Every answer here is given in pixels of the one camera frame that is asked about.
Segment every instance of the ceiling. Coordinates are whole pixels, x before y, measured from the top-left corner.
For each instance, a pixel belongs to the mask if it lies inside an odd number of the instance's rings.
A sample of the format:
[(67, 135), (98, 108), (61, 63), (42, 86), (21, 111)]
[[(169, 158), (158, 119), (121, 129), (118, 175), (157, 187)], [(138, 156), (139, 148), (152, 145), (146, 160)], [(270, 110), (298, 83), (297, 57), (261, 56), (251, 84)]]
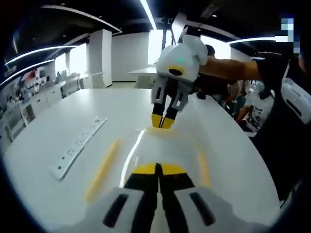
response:
[[(90, 14), (121, 29), (122, 33), (148, 32), (152, 28), (139, 0), (45, 0), (42, 2), (43, 5), (68, 7)], [(194, 23), (195, 30), (200, 28), (201, 34), (225, 42), (237, 38), (274, 36), (280, 32), (281, 19), (288, 16), (288, 13), (294, 13), (290, 12), (289, 3), (280, 0), (147, 0), (147, 2), (158, 29), (163, 28), (164, 17), (173, 19), (178, 12), (183, 12), (187, 15), (187, 20)], [(206, 25), (221, 29), (227, 34), (221, 34), (217, 30), (211, 31)], [(8, 61), (35, 49), (63, 45), (80, 35), (102, 28), (111, 31), (112, 34), (119, 33), (117, 29), (82, 14), (38, 6), (22, 19), (16, 28), (7, 46), (4, 60)], [(73, 44), (78, 45), (87, 40), (88, 37), (85, 36)], [(238, 43), (233, 44), (232, 47), (251, 56), (258, 56), (258, 52), (263, 51), (289, 53), (293, 50), (292, 43), (271, 41)], [(52, 59), (65, 51), (58, 50), (58, 53), (55, 53), (50, 50), (33, 54), (9, 64), (6, 69), (17, 66), (17, 70), (21, 70), (46, 60), (49, 55), (49, 59)]]

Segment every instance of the white table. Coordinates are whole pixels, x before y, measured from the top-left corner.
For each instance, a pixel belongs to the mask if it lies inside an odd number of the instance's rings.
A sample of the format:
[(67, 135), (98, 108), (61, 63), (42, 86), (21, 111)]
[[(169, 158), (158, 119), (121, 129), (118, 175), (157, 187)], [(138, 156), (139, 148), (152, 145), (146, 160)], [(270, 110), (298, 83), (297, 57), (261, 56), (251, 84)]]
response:
[[(13, 187), (39, 223), (55, 230), (84, 218), (84, 194), (103, 156), (117, 139), (150, 127), (152, 108), (150, 90), (84, 89), (47, 109), (20, 133), (5, 154), (4, 164)], [(108, 120), (65, 179), (56, 180), (49, 173), (51, 166), (95, 116)], [(237, 216), (265, 224), (274, 220), (278, 197), (264, 161), (212, 98), (190, 96), (173, 128), (194, 133), (205, 142), (212, 188), (233, 205)]]
[(148, 67), (144, 69), (134, 70), (129, 72), (129, 74), (136, 75), (136, 88), (141, 89), (151, 89), (152, 82), (154, 80), (154, 76), (156, 75), (156, 68), (155, 67)]

